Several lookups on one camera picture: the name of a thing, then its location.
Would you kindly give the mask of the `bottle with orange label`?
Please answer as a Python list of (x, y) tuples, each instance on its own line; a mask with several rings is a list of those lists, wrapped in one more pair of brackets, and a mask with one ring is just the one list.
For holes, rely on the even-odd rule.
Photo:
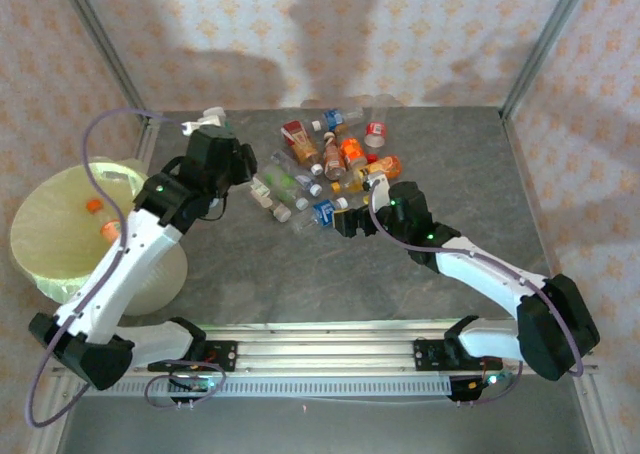
[(355, 170), (368, 164), (366, 153), (355, 137), (348, 137), (341, 141), (340, 152), (348, 169)]

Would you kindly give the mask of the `clear bottle green label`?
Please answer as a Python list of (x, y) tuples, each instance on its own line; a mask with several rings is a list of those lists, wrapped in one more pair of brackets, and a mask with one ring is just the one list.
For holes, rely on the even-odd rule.
[(262, 176), (269, 189), (289, 209), (304, 211), (309, 206), (302, 187), (280, 166), (268, 164), (262, 170)]

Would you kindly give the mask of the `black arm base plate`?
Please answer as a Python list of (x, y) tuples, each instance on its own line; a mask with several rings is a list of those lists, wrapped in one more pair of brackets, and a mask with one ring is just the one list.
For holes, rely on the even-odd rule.
[(413, 359), (419, 372), (441, 372), (452, 369), (452, 360), (447, 353), (445, 341), (419, 338), (413, 341)]
[(230, 340), (206, 340), (196, 360), (216, 364), (225, 372), (234, 372), (238, 354), (238, 343)]

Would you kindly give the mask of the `small bottle white green label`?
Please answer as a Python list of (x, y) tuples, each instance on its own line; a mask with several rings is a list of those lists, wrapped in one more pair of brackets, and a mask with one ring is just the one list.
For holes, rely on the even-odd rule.
[(278, 222), (285, 223), (290, 219), (290, 209), (257, 177), (252, 179), (250, 194), (252, 198)]

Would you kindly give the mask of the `aluminium frame post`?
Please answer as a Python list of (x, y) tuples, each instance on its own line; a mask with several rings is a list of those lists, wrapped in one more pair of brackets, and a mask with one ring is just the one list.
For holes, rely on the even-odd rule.
[(558, 0), (556, 2), (499, 109), (503, 122), (513, 117), (579, 2), (580, 0)]
[(145, 110), (146, 105), (101, 22), (91, 0), (68, 0), (80, 23), (113, 76), (128, 105)]

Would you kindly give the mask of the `brown coffee drink bottle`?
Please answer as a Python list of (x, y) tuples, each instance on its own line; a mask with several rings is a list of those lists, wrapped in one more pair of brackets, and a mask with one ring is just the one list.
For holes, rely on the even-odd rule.
[(346, 165), (337, 144), (336, 136), (333, 132), (326, 132), (323, 135), (324, 151), (323, 166), (324, 174), (331, 181), (339, 180), (346, 173)]

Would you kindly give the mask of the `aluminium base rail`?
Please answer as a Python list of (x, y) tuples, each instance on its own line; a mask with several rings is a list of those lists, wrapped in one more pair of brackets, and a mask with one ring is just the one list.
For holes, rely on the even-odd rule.
[[(216, 364), (154, 363), (129, 369), (172, 376), (204, 377), (223, 371), (228, 374), (268, 377), (281, 376), (357, 376), (416, 373), (413, 341), (419, 338), (445, 341), (447, 331), (460, 320), (370, 321), (330, 323), (245, 324), (198, 327), (206, 340), (238, 343), (234, 372)], [(459, 376), (511, 368), (516, 360), (484, 357), (452, 360), (449, 371), (433, 372)], [(523, 363), (528, 373), (535, 373)]]

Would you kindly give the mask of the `clear bottle red cola label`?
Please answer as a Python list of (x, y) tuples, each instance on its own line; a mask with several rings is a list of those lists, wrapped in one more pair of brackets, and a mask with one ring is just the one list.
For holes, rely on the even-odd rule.
[(394, 103), (395, 98), (390, 94), (380, 94), (374, 98), (364, 136), (364, 142), (368, 147), (378, 149), (385, 144), (387, 113)]

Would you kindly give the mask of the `white plastic waste bin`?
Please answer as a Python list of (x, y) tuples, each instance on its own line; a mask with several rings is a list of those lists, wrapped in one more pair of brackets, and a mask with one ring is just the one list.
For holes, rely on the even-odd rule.
[[(102, 181), (99, 174), (102, 170), (128, 169), (135, 173), (136, 181), (133, 186), (122, 185)], [(108, 158), (94, 158), (90, 163), (94, 178), (99, 186), (115, 201), (123, 214), (128, 215), (133, 207), (133, 199), (139, 193), (146, 180), (146, 174), (142, 173), (143, 167), (140, 161), (128, 159), (120, 162)], [(143, 274), (143, 283), (128, 304), (124, 314), (127, 316), (141, 316), (150, 314), (166, 306), (181, 290), (186, 280), (188, 263), (186, 254), (178, 244), (168, 250), (161, 260)]]

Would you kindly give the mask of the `black controller board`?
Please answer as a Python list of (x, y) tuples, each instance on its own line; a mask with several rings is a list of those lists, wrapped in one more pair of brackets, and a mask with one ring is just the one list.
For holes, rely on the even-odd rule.
[(211, 377), (171, 376), (168, 382), (182, 392), (206, 393), (217, 388), (217, 379)]
[(499, 384), (506, 384), (506, 388), (497, 395), (497, 398), (508, 393), (518, 380), (518, 377), (509, 371), (500, 371), (492, 374), (454, 376), (449, 379), (451, 392), (447, 396), (457, 405), (475, 405), (486, 403), (490, 397), (483, 398), (483, 392)]

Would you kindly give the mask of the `clear bottle white logo cap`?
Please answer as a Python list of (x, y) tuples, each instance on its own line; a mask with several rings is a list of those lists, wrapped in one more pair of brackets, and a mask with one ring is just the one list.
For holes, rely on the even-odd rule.
[(309, 170), (299, 165), (297, 161), (291, 158), (284, 151), (274, 151), (271, 154), (271, 160), (313, 197), (320, 196), (322, 193), (322, 186), (315, 180), (314, 175)]

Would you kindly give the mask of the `orange capped drink bottle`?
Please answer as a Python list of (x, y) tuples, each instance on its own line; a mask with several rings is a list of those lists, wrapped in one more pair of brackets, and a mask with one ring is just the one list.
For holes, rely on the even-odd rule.
[(88, 200), (85, 208), (99, 228), (101, 237), (110, 244), (116, 242), (121, 234), (121, 223), (113, 210), (99, 198)]

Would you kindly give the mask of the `tea bottle red yellow label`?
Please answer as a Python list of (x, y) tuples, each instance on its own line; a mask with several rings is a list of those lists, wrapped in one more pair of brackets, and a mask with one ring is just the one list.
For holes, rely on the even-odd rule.
[(298, 120), (290, 121), (281, 127), (281, 134), (298, 163), (319, 176), (323, 170), (321, 155), (304, 125)]

